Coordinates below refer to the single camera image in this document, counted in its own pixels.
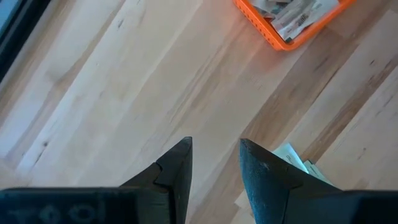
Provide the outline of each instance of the plastic basket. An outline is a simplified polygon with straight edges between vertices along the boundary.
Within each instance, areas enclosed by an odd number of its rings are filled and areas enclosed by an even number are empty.
[[[276,50],[293,50],[302,45],[309,38],[313,37],[325,25],[327,25],[334,17],[345,10],[355,0],[339,0],[340,4],[331,10],[327,15],[323,16],[318,22],[308,26],[294,40],[286,43],[282,37],[276,32],[271,23],[265,20],[257,10],[250,4],[248,0],[233,0],[240,11],[249,19],[254,27],[264,36],[264,38]]]

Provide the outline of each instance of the orange basket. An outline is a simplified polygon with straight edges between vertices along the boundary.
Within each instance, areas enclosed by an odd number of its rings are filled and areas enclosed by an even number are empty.
[[[233,0],[240,11],[249,19],[254,27],[264,36],[264,38],[276,50],[293,50],[302,45],[306,40],[313,37],[325,25],[327,25],[334,17],[340,14],[355,0],[339,0],[340,4],[331,10],[327,15],[323,16],[318,22],[308,26],[294,40],[286,43],[283,38],[276,32],[271,23],[265,20],[257,10],[250,4],[248,0]]]

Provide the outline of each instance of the paper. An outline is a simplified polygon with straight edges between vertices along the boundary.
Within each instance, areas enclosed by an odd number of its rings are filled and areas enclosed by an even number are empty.
[[[338,0],[294,0],[276,15],[271,24],[284,40],[294,39],[338,4]]]
[[[261,11],[267,12],[268,14],[272,15],[272,17],[282,11],[289,3],[267,0],[250,0],[250,2],[254,7],[260,9]]]
[[[284,3],[291,3],[293,0],[266,0],[266,1],[274,1],[274,2],[284,2]]]
[[[333,184],[320,172],[316,165],[313,164],[311,161],[305,161],[304,165],[307,168],[309,174],[333,186]]]
[[[264,10],[262,10],[262,9],[259,9],[259,8],[257,8],[256,6],[254,6],[254,8],[257,10],[257,12],[259,12],[259,14],[260,14],[263,18],[269,18],[269,19],[275,18],[275,15],[273,15],[273,14],[271,14],[271,13],[269,13],[269,12],[266,12],[266,11],[264,11]]]
[[[283,159],[285,162],[288,162],[289,164],[292,164],[298,169],[309,174],[299,155],[297,155],[297,153],[294,151],[293,147],[289,143],[279,146],[272,153],[274,153],[277,157]]]

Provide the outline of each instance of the white paper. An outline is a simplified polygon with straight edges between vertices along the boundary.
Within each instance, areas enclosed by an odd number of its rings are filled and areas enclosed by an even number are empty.
[[[305,161],[304,165],[307,168],[309,174],[333,186],[333,184],[321,173],[321,171],[311,161]]]
[[[284,161],[288,162],[289,164],[292,164],[298,169],[308,173],[308,170],[305,167],[304,163],[301,161],[299,155],[297,155],[297,153],[294,151],[293,147],[289,143],[279,146],[272,153],[274,153],[277,157],[283,159]]]
[[[284,39],[296,38],[339,4],[338,0],[294,0],[271,22]]]
[[[293,0],[266,0],[266,1],[274,1],[274,2],[283,2],[283,3],[290,3]]]
[[[250,0],[250,3],[254,7],[259,8],[262,11],[268,12],[273,17],[275,17],[275,15],[282,11],[284,9],[284,6],[286,5],[286,3],[284,2],[266,0]]]

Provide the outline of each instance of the wooden floor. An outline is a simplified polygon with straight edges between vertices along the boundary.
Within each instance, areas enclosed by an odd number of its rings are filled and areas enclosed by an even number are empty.
[[[396,0],[358,0],[293,52],[231,0],[51,7],[0,85],[0,187],[116,186],[193,136],[190,223],[239,213],[239,138],[290,142],[342,189],[398,189]]]

